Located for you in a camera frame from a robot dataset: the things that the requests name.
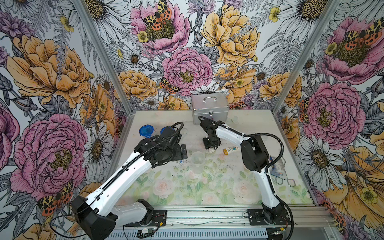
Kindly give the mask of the clear plastic cup back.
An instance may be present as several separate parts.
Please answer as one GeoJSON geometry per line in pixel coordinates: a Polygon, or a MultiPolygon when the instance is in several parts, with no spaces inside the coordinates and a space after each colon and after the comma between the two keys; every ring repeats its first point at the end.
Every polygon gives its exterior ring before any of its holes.
{"type": "Polygon", "coordinates": [[[194,152],[191,156],[191,170],[195,174],[201,174],[204,170],[205,154],[202,152],[194,152]]]}

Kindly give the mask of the blue lid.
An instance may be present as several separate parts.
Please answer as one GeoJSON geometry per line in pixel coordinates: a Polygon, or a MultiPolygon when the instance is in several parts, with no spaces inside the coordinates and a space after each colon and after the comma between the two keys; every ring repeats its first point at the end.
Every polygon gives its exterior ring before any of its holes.
{"type": "Polygon", "coordinates": [[[164,131],[168,131],[169,129],[171,129],[170,126],[166,126],[164,128],[161,129],[161,134],[164,132],[164,131]]]}
{"type": "Polygon", "coordinates": [[[144,125],[139,129],[140,136],[144,138],[150,138],[154,132],[155,132],[155,129],[152,125],[144,125]]]}

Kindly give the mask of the clear packet right edge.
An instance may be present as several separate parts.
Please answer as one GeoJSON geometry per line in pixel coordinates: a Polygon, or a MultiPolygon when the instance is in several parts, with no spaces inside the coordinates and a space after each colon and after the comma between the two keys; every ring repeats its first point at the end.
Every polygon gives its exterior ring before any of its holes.
{"type": "Polygon", "coordinates": [[[287,183],[289,187],[293,188],[296,186],[294,179],[288,178],[287,171],[285,170],[286,160],[281,157],[270,170],[271,175],[274,177],[275,182],[278,185],[283,185],[287,183]]]}

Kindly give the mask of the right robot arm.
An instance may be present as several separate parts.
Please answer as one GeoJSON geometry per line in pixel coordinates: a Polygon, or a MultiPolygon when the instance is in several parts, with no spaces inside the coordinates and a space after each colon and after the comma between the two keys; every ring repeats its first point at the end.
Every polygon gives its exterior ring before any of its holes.
{"type": "Polygon", "coordinates": [[[265,221],[272,225],[285,210],[283,201],[277,196],[270,177],[269,169],[283,156],[284,144],[282,140],[270,133],[243,134],[224,122],[216,122],[206,117],[198,117],[200,126],[207,133],[203,138],[206,149],[217,149],[221,140],[231,142],[241,149],[244,166],[255,174],[259,190],[262,195],[262,207],[265,221]],[[262,136],[275,139],[280,145],[279,155],[270,162],[270,154],[263,142],[262,136]]]}

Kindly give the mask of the white bottle sideways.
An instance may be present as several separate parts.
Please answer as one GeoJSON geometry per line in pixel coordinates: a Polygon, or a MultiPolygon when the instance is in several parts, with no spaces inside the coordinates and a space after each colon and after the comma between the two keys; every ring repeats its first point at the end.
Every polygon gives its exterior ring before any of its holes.
{"type": "Polygon", "coordinates": [[[223,153],[224,153],[224,155],[227,156],[227,155],[232,154],[232,153],[234,153],[234,152],[236,152],[238,150],[239,150],[239,147],[233,146],[233,147],[229,147],[229,148],[223,149],[223,153]]]}

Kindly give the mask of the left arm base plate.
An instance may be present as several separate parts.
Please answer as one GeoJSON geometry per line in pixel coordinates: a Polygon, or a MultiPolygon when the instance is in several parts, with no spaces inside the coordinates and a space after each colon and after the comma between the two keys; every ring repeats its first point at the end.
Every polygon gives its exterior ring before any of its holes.
{"type": "Polygon", "coordinates": [[[138,223],[129,223],[125,227],[164,227],[167,221],[167,210],[153,210],[146,214],[144,219],[138,223]]]}

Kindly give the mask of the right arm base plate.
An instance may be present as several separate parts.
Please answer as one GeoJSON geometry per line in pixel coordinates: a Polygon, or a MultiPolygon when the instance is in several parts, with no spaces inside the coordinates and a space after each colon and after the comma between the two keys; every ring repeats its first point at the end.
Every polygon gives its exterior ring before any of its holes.
{"type": "Polygon", "coordinates": [[[288,226],[291,224],[290,216],[286,210],[274,215],[265,213],[263,209],[248,209],[246,217],[251,226],[288,226]]]}

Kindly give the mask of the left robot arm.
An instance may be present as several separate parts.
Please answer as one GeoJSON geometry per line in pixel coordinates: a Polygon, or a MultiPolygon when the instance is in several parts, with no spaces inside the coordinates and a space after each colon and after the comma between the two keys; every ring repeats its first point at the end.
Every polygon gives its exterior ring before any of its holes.
{"type": "Polygon", "coordinates": [[[186,145],[179,143],[183,127],[182,122],[177,122],[165,127],[160,135],[140,140],[127,161],[105,183],[86,197],[73,199],[76,222],[90,239],[104,240],[116,227],[153,222],[154,208],[146,200],[123,207],[116,203],[149,169],[187,159],[186,145]]]}

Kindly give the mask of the silver metal first-aid case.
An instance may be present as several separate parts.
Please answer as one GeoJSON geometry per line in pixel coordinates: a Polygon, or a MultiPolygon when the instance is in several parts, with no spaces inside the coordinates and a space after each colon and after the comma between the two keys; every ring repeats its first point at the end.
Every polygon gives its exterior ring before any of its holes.
{"type": "Polygon", "coordinates": [[[192,95],[192,116],[194,125],[199,125],[199,116],[203,116],[216,122],[225,122],[229,113],[229,104],[225,94],[213,93],[192,95]]]}

